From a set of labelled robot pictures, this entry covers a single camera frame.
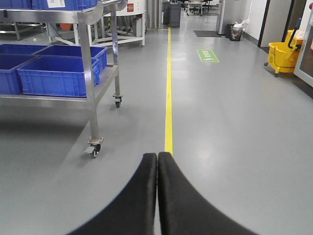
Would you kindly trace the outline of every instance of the doorway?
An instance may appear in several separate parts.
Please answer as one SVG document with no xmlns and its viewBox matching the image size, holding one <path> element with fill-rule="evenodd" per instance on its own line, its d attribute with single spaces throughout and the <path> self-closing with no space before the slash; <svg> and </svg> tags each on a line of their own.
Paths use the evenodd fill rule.
<svg viewBox="0 0 313 235">
<path fill-rule="evenodd" d="M 303 15 L 307 0 L 267 0 L 258 47 L 268 53 L 268 44 L 283 42 Z"/>
</svg>

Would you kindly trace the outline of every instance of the yellow mop bucket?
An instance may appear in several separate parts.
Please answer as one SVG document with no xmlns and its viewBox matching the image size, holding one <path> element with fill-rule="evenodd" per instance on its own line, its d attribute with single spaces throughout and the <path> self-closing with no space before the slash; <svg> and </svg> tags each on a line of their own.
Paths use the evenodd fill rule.
<svg viewBox="0 0 313 235">
<path fill-rule="evenodd" d="M 301 19 L 298 20 L 294 30 L 289 30 L 284 43 L 269 43 L 268 64 L 275 69 L 275 76 L 280 72 L 294 72 L 301 44 L 303 40 L 294 37 L 299 28 Z"/>
</svg>

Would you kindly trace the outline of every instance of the green floor sign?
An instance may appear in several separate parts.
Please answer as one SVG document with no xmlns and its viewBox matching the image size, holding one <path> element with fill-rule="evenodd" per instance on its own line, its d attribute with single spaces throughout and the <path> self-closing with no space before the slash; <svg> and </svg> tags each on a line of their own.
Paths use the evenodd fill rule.
<svg viewBox="0 0 313 235">
<path fill-rule="evenodd" d="M 202 62 L 219 62 L 212 50 L 197 50 Z"/>
</svg>

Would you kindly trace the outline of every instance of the yellow floor line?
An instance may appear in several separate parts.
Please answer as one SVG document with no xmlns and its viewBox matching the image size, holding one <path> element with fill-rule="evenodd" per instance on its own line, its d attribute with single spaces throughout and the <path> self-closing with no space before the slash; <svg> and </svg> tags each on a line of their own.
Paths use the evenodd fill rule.
<svg viewBox="0 0 313 235">
<path fill-rule="evenodd" d="M 168 28 L 167 44 L 167 82 L 166 82 L 166 114 L 165 114 L 165 152 L 173 154 L 173 119 L 172 119 L 172 36 Z"/>
</svg>

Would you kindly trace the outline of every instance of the white label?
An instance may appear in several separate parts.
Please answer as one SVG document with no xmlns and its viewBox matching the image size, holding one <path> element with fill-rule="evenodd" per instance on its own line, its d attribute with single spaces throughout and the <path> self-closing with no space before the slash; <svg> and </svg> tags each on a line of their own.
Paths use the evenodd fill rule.
<svg viewBox="0 0 313 235">
<path fill-rule="evenodd" d="M 47 0 L 49 8 L 65 7 L 65 0 Z"/>
</svg>

